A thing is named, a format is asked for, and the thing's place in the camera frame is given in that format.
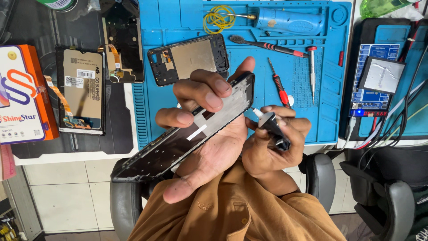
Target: hand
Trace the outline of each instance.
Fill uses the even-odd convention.
[[[252,72],[255,64],[253,57],[247,57],[230,76],[229,82],[246,71]],[[177,81],[172,90],[182,109],[163,108],[157,112],[156,123],[166,129],[189,127],[193,123],[193,115],[189,111],[200,105],[209,112],[217,112],[223,107],[221,98],[232,94],[232,87],[225,79],[202,69],[193,71],[190,79]],[[163,199],[167,203],[179,202],[232,166],[247,135],[242,114],[181,162],[176,171],[181,178],[167,187]]]
[[[242,163],[253,177],[300,164],[305,137],[311,129],[310,121],[306,118],[295,118],[296,112],[290,108],[270,105],[262,107],[261,111],[275,112],[276,117],[280,117],[277,119],[279,127],[291,144],[288,151],[277,150],[267,131],[257,128],[256,122],[245,118],[245,124],[255,132],[244,144]]]

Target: white tape strip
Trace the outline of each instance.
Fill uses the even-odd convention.
[[[189,137],[187,137],[187,140],[190,141],[191,139],[193,139],[193,137],[195,137],[197,134],[201,133],[203,130],[205,130],[205,128],[207,128],[207,125],[203,125],[201,128],[199,128],[197,131],[193,132],[192,135],[190,135]]]

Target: green bottle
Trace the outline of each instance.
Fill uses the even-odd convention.
[[[378,18],[416,1],[417,0],[363,0],[360,6],[361,17],[362,19]]]
[[[37,0],[39,3],[58,12],[67,12],[74,8],[77,0]]]

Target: glue tube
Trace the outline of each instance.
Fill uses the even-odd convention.
[[[276,122],[274,112],[263,113],[260,110],[253,108],[253,112],[259,118],[259,128],[267,130],[270,138],[275,142],[275,146],[280,151],[288,151],[290,148],[290,140],[284,135]]]

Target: blue tool handle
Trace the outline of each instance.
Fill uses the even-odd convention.
[[[266,31],[315,36],[322,31],[324,21],[325,17],[322,14],[257,8],[254,27]]]

